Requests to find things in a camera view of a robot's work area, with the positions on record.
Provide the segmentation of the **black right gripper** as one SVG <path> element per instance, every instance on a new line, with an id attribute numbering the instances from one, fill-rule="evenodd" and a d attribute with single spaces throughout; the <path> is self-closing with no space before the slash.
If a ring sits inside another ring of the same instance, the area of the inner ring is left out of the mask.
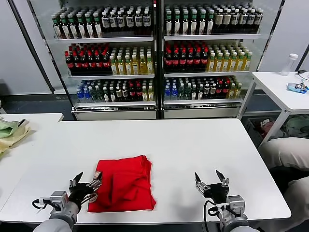
<path id="1" fill-rule="evenodd" d="M 201 181 L 198 174 L 195 172 L 195 186 L 196 189 L 204 194 L 205 198 L 210 198 L 215 204 L 226 203 L 227 195 L 229 193 L 229 178 L 225 176 L 218 170 L 216 174 L 221 181 L 221 183 L 206 185 Z"/>

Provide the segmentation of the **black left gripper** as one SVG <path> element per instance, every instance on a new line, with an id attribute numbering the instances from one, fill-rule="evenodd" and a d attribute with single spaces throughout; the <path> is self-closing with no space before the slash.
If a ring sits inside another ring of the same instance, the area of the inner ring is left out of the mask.
<path id="1" fill-rule="evenodd" d="M 88 184 L 79 184 L 82 175 L 83 172 L 80 172 L 69 182 L 69 201 L 77 205 L 93 201 L 97 195 L 96 191 L 102 185 L 102 172 L 95 172 L 93 180 Z"/>

